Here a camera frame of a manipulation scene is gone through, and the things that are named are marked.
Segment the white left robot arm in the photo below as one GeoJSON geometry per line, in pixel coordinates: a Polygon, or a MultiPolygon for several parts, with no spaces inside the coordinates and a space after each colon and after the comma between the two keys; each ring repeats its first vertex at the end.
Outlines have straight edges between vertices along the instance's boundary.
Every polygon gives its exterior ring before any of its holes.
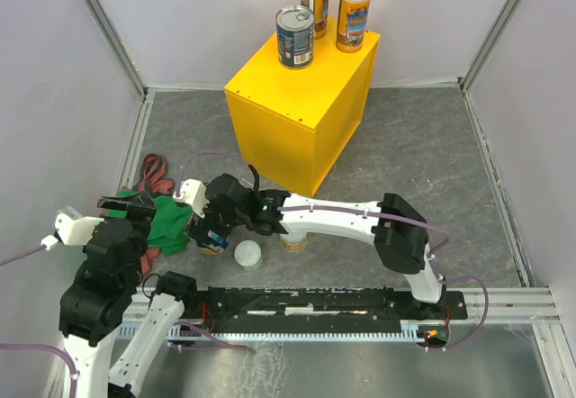
{"type": "Polygon", "coordinates": [[[142,280],[140,259],[157,208],[144,193],[103,197],[99,207],[122,218],[87,217],[68,207],[55,218],[55,236],[82,247],[86,260],[60,299],[58,328],[79,374],[70,386],[78,397],[136,397],[150,365],[180,317],[194,314],[194,278],[167,272],[151,295],[147,315],[116,362],[111,361],[123,314],[142,280]]]}

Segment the blue tin can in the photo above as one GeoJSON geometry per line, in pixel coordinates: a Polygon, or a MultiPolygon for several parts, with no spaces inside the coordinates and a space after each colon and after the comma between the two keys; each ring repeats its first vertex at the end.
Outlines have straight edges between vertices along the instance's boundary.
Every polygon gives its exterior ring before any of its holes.
{"type": "Polygon", "coordinates": [[[214,231],[208,231],[197,242],[198,248],[208,256],[219,256],[224,253],[229,245],[230,237],[222,236],[214,231]]]}

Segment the blue yellow can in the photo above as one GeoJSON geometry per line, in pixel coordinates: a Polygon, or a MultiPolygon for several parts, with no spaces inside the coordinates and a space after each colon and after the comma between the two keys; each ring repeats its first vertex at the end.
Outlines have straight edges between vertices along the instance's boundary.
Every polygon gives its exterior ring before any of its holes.
{"type": "Polygon", "coordinates": [[[371,0],[339,0],[337,16],[337,48],[345,53],[359,51],[363,46],[371,0]]]}

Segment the blue soup can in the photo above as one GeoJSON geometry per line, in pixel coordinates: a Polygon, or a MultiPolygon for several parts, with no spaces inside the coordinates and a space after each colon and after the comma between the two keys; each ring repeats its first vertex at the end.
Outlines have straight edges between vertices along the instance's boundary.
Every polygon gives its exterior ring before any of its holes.
{"type": "Polygon", "coordinates": [[[291,5],[275,16],[278,59],[290,69],[306,68],[313,60],[314,13],[306,6],[291,5]]]}

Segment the yellow can white lid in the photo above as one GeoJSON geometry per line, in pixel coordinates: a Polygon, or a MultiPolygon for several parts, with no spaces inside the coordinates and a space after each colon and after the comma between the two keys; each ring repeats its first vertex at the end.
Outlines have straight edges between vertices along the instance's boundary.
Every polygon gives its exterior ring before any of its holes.
{"type": "Polygon", "coordinates": [[[281,234],[280,242],[282,247],[289,252],[298,252],[307,245],[306,233],[281,234]]]}

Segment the green cloth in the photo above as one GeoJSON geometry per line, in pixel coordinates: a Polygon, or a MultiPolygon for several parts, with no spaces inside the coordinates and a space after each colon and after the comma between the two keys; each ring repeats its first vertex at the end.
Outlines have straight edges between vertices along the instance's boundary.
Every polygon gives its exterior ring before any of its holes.
{"type": "Polygon", "coordinates": [[[128,195],[147,195],[156,205],[156,214],[153,218],[121,218],[137,223],[144,229],[148,234],[148,248],[161,248],[167,256],[185,250],[188,243],[185,225],[192,217],[190,206],[178,205],[169,195],[153,197],[145,191],[121,190],[116,196],[128,195]]]}

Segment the small jar white lid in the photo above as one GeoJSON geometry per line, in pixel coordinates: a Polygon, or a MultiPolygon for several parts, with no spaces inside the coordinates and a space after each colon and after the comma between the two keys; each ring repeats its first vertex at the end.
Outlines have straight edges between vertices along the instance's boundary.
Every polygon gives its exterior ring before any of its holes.
{"type": "Polygon", "coordinates": [[[234,258],[245,271],[258,270],[262,265],[262,250],[255,241],[243,240],[235,248],[234,258]]]}

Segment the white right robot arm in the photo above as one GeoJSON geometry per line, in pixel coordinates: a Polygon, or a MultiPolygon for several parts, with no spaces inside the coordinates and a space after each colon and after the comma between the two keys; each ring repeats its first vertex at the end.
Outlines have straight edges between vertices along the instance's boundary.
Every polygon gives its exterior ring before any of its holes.
{"type": "Polygon", "coordinates": [[[380,201],[332,202],[262,190],[258,184],[245,187],[222,174],[207,185],[187,179],[174,198],[191,207],[186,233],[210,254],[224,251],[237,227],[262,236],[278,234],[287,244],[298,244],[310,233],[359,240],[375,248],[384,267],[405,276],[420,316],[433,318],[446,307],[443,286],[428,258],[432,228],[397,194],[380,201]]]}

